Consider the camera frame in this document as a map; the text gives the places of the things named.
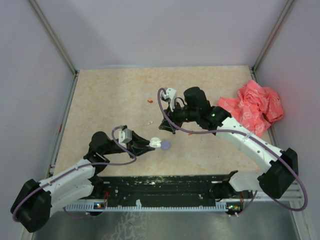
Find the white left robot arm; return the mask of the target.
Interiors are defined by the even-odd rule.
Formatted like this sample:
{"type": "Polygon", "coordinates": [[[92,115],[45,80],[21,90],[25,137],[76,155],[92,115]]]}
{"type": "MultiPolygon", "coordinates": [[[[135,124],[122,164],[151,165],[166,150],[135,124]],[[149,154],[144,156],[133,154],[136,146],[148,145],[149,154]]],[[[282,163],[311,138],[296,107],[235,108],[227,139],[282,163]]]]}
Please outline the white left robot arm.
{"type": "Polygon", "coordinates": [[[82,198],[97,199],[103,195],[103,180],[98,174],[112,165],[107,155],[127,153],[131,158],[129,164],[132,164],[138,156],[161,147],[162,141],[158,137],[148,140],[126,126],[117,129],[118,138],[108,137],[103,131],[94,133],[87,154],[67,170],[40,181],[26,181],[10,209],[13,220],[34,233],[67,205],[82,198]]]}

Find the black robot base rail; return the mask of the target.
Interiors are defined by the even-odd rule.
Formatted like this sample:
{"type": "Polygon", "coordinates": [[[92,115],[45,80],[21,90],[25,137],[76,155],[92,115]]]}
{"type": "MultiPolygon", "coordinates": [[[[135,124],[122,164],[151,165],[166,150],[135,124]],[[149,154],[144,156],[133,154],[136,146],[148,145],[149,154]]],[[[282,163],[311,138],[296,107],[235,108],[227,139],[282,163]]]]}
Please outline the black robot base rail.
{"type": "Polygon", "coordinates": [[[101,190],[66,206],[87,212],[222,212],[238,214],[251,190],[237,192],[231,174],[171,176],[105,176],[101,190]]]}

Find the white earbud charging case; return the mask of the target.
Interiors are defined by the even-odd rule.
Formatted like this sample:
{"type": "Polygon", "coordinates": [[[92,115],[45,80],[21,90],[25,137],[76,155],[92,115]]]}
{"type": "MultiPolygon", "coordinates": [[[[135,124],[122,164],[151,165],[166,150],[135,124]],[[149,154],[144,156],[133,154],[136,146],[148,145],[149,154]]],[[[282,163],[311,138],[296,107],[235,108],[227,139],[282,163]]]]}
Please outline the white earbud charging case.
{"type": "Polygon", "coordinates": [[[158,137],[152,137],[150,140],[149,140],[149,146],[151,148],[160,148],[162,145],[162,140],[158,137]]]}

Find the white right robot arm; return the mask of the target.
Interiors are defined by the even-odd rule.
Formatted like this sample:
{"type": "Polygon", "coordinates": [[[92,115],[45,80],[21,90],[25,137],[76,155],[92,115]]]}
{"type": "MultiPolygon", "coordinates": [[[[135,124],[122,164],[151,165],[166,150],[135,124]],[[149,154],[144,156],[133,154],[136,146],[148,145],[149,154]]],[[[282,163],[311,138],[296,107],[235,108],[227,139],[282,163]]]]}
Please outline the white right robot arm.
{"type": "Polygon", "coordinates": [[[288,148],[282,150],[262,140],[242,126],[228,111],[213,106],[199,87],[184,91],[184,105],[177,101],[173,88],[158,90],[158,101],[168,104],[162,109],[164,119],[159,129],[175,133],[183,123],[195,122],[203,133],[225,139],[247,155],[259,167],[256,171],[232,171],[224,182],[223,192],[235,198],[242,191],[262,191],[280,199],[298,175],[298,155],[288,148]]]}

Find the purple earbud charging case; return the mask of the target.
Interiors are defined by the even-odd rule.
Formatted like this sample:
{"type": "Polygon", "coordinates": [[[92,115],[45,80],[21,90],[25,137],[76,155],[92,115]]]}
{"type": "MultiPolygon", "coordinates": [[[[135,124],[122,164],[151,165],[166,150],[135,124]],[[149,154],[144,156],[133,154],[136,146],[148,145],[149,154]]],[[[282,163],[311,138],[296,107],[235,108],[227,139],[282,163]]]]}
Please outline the purple earbud charging case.
{"type": "Polygon", "coordinates": [[[163,140],[163,141],[161,142],[160,148],[161,148],[162,150],[169,150],[169,149],[171,148],[171,143],[170,143],[168,140],[163,140]]]}

